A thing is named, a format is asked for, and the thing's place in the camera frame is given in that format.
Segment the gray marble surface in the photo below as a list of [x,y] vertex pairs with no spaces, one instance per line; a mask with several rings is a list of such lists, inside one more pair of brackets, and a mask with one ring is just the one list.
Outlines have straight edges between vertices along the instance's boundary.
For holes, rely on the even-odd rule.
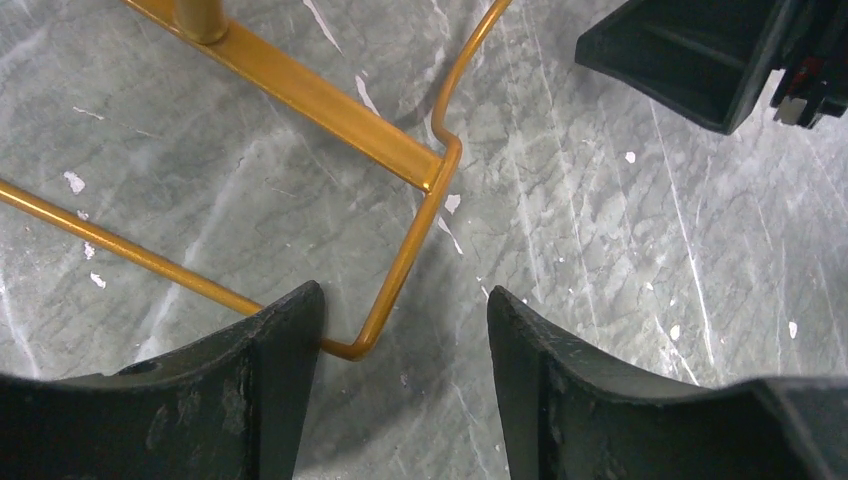
[[[620,3],[516,0],[494,29],[448,113],[465,154],[445,228],[371,356],[321,359],[300,478],[508,478],[496,284],[686,382],[848,372],[846,121],[784,127],[761,101],[722,137],[575,65]],[[434,82],[488,6],[227,5],[433,147]],[[318,280],[344,339],[421,200],[116,0],[0,1],[0,156],[2,178],[261,303]],[[0,226],[5,372],[114,372],[239,319],[10,207]]]

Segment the black plastic part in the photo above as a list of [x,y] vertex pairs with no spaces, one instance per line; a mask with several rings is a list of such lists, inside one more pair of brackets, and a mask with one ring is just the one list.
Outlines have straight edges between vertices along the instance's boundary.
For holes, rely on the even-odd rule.
[[291,478],[324,312],[309,282],[113,376],[0,376],[0,478]]
[[598,350],[502,287],[488,324],[512,478],[848,478],[848,380],[680,383]]
[[577,40],[577,63],[709,130],[751,113],[798,0],[630,0]]

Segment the gold metal frame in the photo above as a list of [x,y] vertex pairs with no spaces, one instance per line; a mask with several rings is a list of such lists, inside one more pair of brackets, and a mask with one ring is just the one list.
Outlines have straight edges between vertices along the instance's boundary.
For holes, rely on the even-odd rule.
[[[511,0],[495,0],[442,85],[431,126],[445,146],[439,156],[274,46],[226,17],[221,0],[124,0],[269,95],[368,155],[425,193],[359,336],[352,344],[322,340],[322,349],[360,360],[377,342],[392,306],[439,211],[462,156],[462,143],[444,126],[445,111],[465,67]],[[262,306],[124,238],[77,218],[0,180],[0,200],[162,275],[242,315]]]

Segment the bent metal wire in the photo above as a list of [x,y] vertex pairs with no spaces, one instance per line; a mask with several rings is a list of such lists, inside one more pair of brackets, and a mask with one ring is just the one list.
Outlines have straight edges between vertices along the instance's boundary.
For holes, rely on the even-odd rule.
[[[351,361],[362,359],[374,348],[388,320],[462,157],[462,143],[444,126],[448,102],[466,65],[511,0],[492,3],[439,91],[431,127],[445,147],[441,156],[244,26],[228,19],[222,0],[124,2],[424,192],[424,201],[356,340],[345,344],[325,338],[321,342],[321,348],[331,355]],[[0,200],[242,315],[253,315],[262,309],[261,305],[238,293],[3,180],[0,180]]]

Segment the red component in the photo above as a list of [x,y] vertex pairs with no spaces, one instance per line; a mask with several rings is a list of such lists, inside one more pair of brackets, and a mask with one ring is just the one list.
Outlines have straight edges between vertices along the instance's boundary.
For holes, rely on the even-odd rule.
[[789,90],[786,92],[786,96],[795,96],[793,94],[797,90],[808,85],[810,80],[816,78],[819,73],[821,73],[824,61],[825,59],[820,57],[805,58],[804,61],[801,62],[801,68],[798,69],[798,73],[792,77],[792,83],[789,84]]

